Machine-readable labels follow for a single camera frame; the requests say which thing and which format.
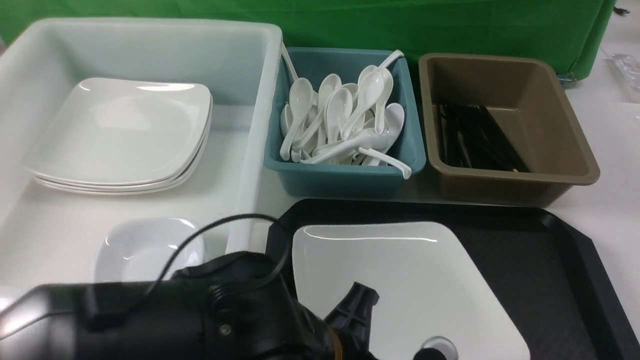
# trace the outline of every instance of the green backdrop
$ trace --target green backdrop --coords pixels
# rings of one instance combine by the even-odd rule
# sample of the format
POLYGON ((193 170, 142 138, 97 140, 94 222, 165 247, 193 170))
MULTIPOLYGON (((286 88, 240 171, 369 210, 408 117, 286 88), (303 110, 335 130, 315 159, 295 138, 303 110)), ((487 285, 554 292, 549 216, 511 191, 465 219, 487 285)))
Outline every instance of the green backdrop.
POLYGON ((400 49, 541 59, 585 78, 615 0, 0 0, 10 44, 46 17, 137 16, 279 25, 288 46, 400 49))

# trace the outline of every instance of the black plastic tray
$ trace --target black plastic tray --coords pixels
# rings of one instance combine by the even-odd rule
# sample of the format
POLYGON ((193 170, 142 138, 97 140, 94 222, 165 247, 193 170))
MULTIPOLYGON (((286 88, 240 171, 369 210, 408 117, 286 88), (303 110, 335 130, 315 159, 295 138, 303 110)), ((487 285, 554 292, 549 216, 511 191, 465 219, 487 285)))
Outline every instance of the black plastic tray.
MULTIPOLYGON (((527 342, 532 360, 640 359, 638 340, 593 242, 545 210, 308 199, 280 219, 293 229, 439 222, 460 239, 527 342)), ((290 240, 271 226, 266 253, 279 259, 290 240)), ((295 294, 291 254, 284 275, 295 294)))

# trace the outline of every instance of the brown plastic bin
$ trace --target brown plastic bin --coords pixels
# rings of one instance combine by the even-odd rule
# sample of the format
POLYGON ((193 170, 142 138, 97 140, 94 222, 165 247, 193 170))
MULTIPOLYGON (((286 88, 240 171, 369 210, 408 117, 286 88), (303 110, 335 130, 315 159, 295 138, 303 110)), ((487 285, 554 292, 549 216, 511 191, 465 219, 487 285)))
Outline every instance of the brown plastic bin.
POLYGON ((427 154, 450 200, 545 207, 600 169, 553 69, 538 60, 427 54, 420 59, 427 154), (452 167, 439 154, 439 99, 484 105, 531 173, 452 167))

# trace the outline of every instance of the white plastic bin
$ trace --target white plastic bin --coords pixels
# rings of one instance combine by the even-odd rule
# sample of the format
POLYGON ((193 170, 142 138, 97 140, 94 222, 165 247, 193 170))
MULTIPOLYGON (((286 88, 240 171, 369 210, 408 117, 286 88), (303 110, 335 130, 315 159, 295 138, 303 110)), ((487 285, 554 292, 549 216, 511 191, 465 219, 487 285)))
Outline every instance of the white plastic bin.
MULTIPOLYGON (((90 279, 109 230, 139 217, 199 225, 255 209, 280 63, 280 28, 178 19, 47 19, 0 57, 0 284, 90 279), (119 197, 43 188, 21 159, 71 89, 92 77, 193 82, 214 113, 201 163, 182 186, 119 197)), ((207 235, 209 257, 249 241, 249 222, 207 235)))

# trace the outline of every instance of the white square plate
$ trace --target white square plate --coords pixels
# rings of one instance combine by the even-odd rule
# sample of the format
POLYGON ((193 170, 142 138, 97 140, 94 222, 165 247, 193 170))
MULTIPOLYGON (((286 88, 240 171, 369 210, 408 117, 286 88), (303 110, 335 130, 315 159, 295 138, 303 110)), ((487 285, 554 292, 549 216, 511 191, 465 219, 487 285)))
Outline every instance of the white square plate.
POLYGON ((38 177, 62 183, 162 181, 193 158, 210 106, 211 94, 199 84, 86 79, 23 164, 38 177))
POLYGON ((442 224, 307 226, 292 256, 298 299, 320 318, 354 282, 378 292, 369 344, 378 359, 412 359, 443 336, 461 360, 529 360, 518 329, 442 224))
POLYGON ((167 180, 158 181, 156 183, 137 184, 129 186, 97 186, 97 185, 72 185, 65 183, 57 183, 42 179, 40 177, 33 177, 36 183, 50 189, 61 190, 64 192, 81 193, 85 195, 139 195, 143 193, 154 193, 163 190, 169 190, 176 186, 183 184, 193 174, 200 158, 204 153, 204 147, 207 145, 207 139, 209 137, 209 123, 205 129, 205 134, 202 138, 201 145, 198 147, 195 157, 191 160, 189 165, 184 169, 182 173, 175 177, 171 177, 167 180))

